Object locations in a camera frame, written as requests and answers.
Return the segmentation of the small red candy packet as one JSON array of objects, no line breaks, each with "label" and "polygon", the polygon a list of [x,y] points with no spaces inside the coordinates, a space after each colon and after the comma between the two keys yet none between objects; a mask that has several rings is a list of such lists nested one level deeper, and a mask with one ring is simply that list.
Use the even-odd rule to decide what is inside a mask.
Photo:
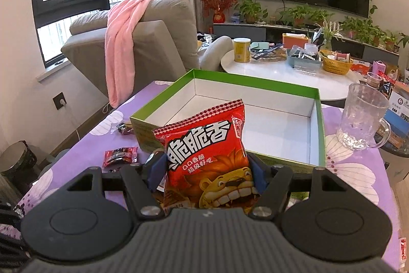
[{"label": "small red candy packet", "polygon": [[104,153],[103,167],[109,168],[114,164],[132,164],[137,162],[138,147],[117,148]]}]

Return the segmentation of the clear glass mug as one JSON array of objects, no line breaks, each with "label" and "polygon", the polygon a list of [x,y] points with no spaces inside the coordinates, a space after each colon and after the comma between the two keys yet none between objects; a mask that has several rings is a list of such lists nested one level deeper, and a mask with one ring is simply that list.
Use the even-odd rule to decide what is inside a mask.
[{"label": "clear glass mug", "polygon": [[350,150],[385,145],[391,133],[390,124],[384,119],[389,106],[389,100],[373,87],[351,84],[336,132],[338,141]]}]

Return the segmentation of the red flower arrangement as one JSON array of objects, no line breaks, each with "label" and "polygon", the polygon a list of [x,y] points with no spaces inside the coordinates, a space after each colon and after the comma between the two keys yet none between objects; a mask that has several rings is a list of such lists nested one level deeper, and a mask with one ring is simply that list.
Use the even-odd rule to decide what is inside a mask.
[{"label": "red flower arrangement", "polygon": [[214,24],[225,23],[225,11],[234,7],[238,0],[201,0],[203,11],[206,16],[213,12],[212,21]]}]

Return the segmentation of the red lion snack bag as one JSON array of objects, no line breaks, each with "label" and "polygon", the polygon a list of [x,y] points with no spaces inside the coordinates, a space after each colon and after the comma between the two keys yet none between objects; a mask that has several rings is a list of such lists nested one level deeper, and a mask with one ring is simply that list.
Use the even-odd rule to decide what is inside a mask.
[{"label": "red lion snack bag", "polygon": [[164,146],[168,171],[164,210],[241,208],[259,199],[242,142],[241,99],[204,110],[154,130]]}]

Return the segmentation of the orange tissue box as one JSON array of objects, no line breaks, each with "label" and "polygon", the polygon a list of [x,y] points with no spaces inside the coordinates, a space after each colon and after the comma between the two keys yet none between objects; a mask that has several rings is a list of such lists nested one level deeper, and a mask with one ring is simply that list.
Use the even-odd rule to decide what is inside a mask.
[{"label": "orange tissue box", "polygon": [[305,34],[283,33],[283,47],[291,49],[293,46],[304,48],[305,44],[309,43],[310,39]]}]

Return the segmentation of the pink towel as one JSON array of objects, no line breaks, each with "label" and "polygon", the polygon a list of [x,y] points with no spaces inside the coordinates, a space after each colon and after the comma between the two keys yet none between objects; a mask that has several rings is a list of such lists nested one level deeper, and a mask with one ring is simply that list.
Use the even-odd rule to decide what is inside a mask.
[{"label": "pink towel", "polygon": [[109,104],[117,108],[134,89],[135,65],[132,32],[153,0],[124,0],[107,14],[105,79]]}]

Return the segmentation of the dark red-black snack packet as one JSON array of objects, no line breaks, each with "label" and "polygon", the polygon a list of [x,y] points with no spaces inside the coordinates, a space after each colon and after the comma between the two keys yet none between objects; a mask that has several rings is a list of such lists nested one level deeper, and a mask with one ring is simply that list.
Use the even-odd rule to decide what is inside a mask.
[{"label": "dark red-black snack packet", "polygon": [[134,134],[134,129],[132,127],[131,122],[129,121],[122,121],[118,124],[115,124],[114,127],[111,130],[111,133],[119,133],[120,135],[130,135],[130,134]]}]

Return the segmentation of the blue-grey tray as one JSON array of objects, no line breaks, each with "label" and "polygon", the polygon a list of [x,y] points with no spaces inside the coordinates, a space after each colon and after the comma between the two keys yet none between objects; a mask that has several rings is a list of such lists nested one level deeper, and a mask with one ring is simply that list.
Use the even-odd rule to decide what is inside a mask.
[{"label": "blue-grey tray", "polygon": [[322,61],[300,56],[300,48],[287,49],[287,62],[293,69],[307,73],[317,73],[322,67]]}]

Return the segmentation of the wall power socket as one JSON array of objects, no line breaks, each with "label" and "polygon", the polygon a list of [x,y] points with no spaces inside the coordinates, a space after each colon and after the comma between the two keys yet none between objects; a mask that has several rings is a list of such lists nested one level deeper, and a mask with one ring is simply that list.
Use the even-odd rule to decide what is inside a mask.
[{"label": "wall power socket", "polygon": [[60,110],[61,108],[66,106],[66,99],[64,97],[64,93],[60,92],[57,96],[53,98],[53,102],[55,105],[56,110]]}]

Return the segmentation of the white blue carton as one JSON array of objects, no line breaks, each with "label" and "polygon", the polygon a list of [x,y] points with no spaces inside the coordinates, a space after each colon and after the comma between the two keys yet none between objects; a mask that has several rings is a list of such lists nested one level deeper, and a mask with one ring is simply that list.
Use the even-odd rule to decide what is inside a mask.
[{"label": "white blue carton", "polygon": [[382,81],[379,91],[388,99],[385,119],[391,126],[389,142],[397,149],[408,146],[408,85]]}]

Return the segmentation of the pink box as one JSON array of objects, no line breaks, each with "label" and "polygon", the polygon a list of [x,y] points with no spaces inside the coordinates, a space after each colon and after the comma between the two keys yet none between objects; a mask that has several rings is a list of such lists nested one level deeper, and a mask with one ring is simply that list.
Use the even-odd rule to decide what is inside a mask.
[{"label": "pink box", "polygon": [[382,73],[385,73],[386,70],[386,64],[382,61],[373,61],[372,63],[372,73],[376,75],[381,75]]}]

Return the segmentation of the green cardboard box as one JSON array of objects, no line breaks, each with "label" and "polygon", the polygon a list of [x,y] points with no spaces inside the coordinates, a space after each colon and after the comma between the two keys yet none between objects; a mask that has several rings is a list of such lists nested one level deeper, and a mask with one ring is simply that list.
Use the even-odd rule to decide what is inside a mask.
[{"label": "green cardboard box", "polygon": [[319,91],[263,78],[191,70],[130,117],[140,148],[152,152],[162,142],[154,129],[182,133],[171,162],[198,166],[221,145],[238,137],[247,152],[266,164],[310,172],[325,165],[324,124]]}]

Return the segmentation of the yellow canister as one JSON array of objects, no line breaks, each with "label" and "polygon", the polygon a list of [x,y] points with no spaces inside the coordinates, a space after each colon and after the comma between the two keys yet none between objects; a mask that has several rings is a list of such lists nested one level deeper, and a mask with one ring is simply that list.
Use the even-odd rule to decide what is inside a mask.
[{"label": "yellow canister", "polygon": [[239,63],[250,62],[250,44],[251,39],[246,37],[237,37],[233,39],[234,61]]}]

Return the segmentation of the purple floral tablecloth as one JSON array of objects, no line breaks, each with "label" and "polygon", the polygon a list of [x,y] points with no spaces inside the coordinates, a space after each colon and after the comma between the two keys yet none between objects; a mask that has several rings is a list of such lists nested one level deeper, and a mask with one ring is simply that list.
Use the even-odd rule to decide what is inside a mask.
[{"label": "purple floral tablecloth", "polygon": [[[134,135],[121,135],[115,127],[164,91],[169,82],[154,81],[126,101],[111,115],[106,116],[86,134],[66,155],[55,162],[51,169],[14,206],[14,211],[25,215],[32,207],[54,193],[59,187],[90,166],[100,166],[105,151],[136,146]],[[392,222],[392,237],[383,260],[394,269],[401,266],[399,242],[399,211],[384,162],[377,149],[351,151],[338,143],[335,132],[341,119],[341,111],[335,107],[322,108],[324,119],[326,167],[350,186],[371,200],[387,213]]]}]

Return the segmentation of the white round coffee table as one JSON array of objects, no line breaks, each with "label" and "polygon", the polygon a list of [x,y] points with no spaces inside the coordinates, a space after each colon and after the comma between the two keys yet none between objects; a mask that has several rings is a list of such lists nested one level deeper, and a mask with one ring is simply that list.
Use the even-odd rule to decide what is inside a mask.
[{"label": "white round coffee table", "polygon": [[287,61],[251,60],[249,63],[239,63],[234,61],[234,51],[226,53],[220,64],[227,73],[316,88],[320,92],[322,101],[344,100],[347,97],[349,86],[359,82],[359,75],[352,71],[346,75],[337,75],[320,69],[316,74],[310,74],[292,68]]}]

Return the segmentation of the yellow woven basket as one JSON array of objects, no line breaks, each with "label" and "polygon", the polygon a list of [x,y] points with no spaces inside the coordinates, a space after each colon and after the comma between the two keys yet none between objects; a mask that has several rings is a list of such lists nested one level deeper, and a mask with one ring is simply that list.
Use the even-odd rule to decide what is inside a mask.
[{"label": "yellow woven basket", "polygon": [[321,50],[319,52],[322,58],[322,68],[329,73],[337,75],[346,75],[352,67],[353,61],[343,61],[331,59],[334,56],[332,51]]}]

